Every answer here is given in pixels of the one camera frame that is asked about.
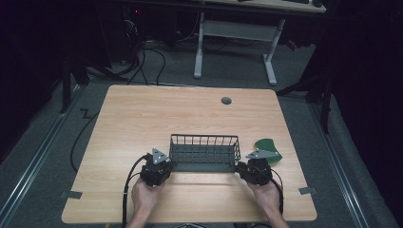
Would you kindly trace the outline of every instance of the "wrist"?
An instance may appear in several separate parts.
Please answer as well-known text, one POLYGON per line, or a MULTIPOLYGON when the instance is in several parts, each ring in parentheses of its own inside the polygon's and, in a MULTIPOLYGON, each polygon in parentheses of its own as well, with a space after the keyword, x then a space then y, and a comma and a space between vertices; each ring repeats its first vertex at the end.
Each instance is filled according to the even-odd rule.
POLYGON ((150 212, 141 209, 137 210, 127 223, 126 228, 143 228, 149 216, 150 212))
POLYGON ((287 222, 285 221, 284 217, 282 216, 279 209, 275 208, 268 208, 264 210, 264 214, 267 217, 270 225, 273 228, 287 228, 289 227, 287 222))

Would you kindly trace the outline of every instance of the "metal rail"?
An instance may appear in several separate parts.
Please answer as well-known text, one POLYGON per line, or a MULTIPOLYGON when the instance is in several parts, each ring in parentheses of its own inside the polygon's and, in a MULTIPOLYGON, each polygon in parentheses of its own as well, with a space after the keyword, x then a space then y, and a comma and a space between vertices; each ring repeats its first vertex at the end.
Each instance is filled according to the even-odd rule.
POLYGON ((71 105, 68 107, 65 113, 60 114, 60 116, 56 119, 53 126, 50 128, 50 131, 45 136, 41 145, 39 146, 35 156, 30 162, 28 168, 16 184, 14 190, 9 196, 9 199, 3 206, 0 211, 0 227, 7 227, 20 205, 21 201, 24 199, 25 194, 28 192, 30 186, 35 180, 37 174, 39 173, 42 165, 44 164, 48 154, 50 153, 51 145, 59 133, 65 119, 73 107, 74 103, 78 100, 78 98, 82 95, 84 91, 83 87, 76 86, 74 88, 74 96, 71 105))
POLYGON ((347 207, 350 210, 352 218, 355 222, 356 227, 370 227, 367 219, 361 209, 361 205, 359 200, 355 194, 355 190, 353 186, 350 184, 349 179, 347 178, 346 173, 344 172, 343 166, 341 165, 340 159, 336 153, 335 148, 333 147, 332 141, 328 134, 323 131, 323 128, 320 124, 320 113, 315 104, 308 104, 308 107, 316 119, 315 123, 317 129, 320 131, 320 135, 323 138, 323 141, 326 144, 329 159, 331 162, 331 166, 333 171, 335 172, 335 177, 340 187, 341 193, 346 201, 347 207))

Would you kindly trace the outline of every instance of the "white desk frame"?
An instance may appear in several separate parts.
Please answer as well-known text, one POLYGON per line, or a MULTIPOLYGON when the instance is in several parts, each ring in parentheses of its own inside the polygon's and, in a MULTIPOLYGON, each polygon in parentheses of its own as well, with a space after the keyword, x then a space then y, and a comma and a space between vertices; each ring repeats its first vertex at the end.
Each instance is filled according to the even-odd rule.
POLYGON ((194 77, 202 77, 202 42, 204 35, 221 36, 229 38, 240 38, 271 42, 268 53, 263 55, 263 62, 266 66, 266 73, 269 83, 272 86, 277 84, 275 72, 272 66, 272 58, 278 44, 279 36, 284 27, 285 20, 281 19, 276 27, 259 26, 215 20, 204 20, 204 13, 201 13, 199 29, 199 46, 196 53, 196 64, 194 77))

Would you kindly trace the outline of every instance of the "hand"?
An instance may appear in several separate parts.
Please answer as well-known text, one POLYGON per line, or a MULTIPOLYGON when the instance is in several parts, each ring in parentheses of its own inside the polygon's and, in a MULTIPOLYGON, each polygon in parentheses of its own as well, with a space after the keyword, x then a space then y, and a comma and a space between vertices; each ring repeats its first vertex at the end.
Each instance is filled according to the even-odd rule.
POLYGON ((134 213, 127 228, 143 228, 151 212, 157 205, 160 193, 165 186, 165 182, 160 186, 150 187, 141 178, 138 178, 131 190, 134 213))
POLYGON ((258 206, 264 212, 272 227, 289 227, 279 211, 279 192, 276 186, 271 181, 262 186, 250 182, 247 182, 247 184, 252 189, 258 206))

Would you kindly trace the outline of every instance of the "gray carpet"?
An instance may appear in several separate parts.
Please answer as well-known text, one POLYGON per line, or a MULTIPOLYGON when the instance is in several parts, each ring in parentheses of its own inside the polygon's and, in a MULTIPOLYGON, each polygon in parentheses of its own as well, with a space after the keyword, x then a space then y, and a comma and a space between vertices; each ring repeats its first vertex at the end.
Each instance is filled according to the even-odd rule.
MULTIPOLYGON (((156 45, 157 43, 147 44, 149 48, 156 45)), ((280 90, 298 81, 315 50, 315 47, 302 47, 292 51, 288 47, 279 46, 273 59, 278 85, 272 87, 268 85, 260 55, 247 52, 248 48, 261 50, 260 46, 265 44, 259 43, 252 47, 226 45, 219 51, 207 50, 204 55, 203 75, 199 80, 192 77, 195 47, 192 42, 182 43, 182 45, 176 47, 160 45, 155 49, 162 53, 166 60, 160 83, 280 90)), ((221 46, 215 44, 207 48, 221 48, 221 46)), ((163 59, 153 51, 146 51, 145 56, 144 77, 152 83, 156 81, 163 59)), ((119 71, 120 68, 122 67, 115 66, 114 70, 119 71)), ((117 83, 105 78, 92 77, 91 83, 81 90, 82 95, 66 116, 59 134, 49 149, 48 157, 10 220, 9 227, 105 227, 104 224, 64 224, 61 221, 61 215, 66 200, 60 199, 59 196, 62 191, 69 190, 74 181, 75 173, 69 163, 69 153, 79 132, 88 122, 88 119, 83 118, 84 112, 81 109, 88 109, 88 115, 96 113, 102 105, 107 88, 113 84, 117 83)), ((133 84, 143 85, 143 76, 137 75, 133 84)), ((290 222, 290 225, 292 227, 355 227, 348 204, 332 169, 326 143, 317 127, 317 120, 312 114, 310 104, 306 104, 300 95, 293 93, 280 97, 279 101, 308 185, 317 189, 317 193, 313 195, 317 219, 310 222, 290 222)), ((0 166, 2 205, 7 202, 48 130, 59 117, 60 109, 61 87, 58 86, 52 101, 35 116, 23 138, 0 166)), ((75 147, 76 166, 83 157, 94 123, 91 123, 84 131, 75 147)), ((397 227, 351 142, 335 99, 332 99, 329 127, 329 137, 352 183, 369 227, 397 227)), ((153 227, 175 227, 176 225, 178 224, 159 224, 153 227)), ((232 226, 232 224, 204 225, 232 226)))

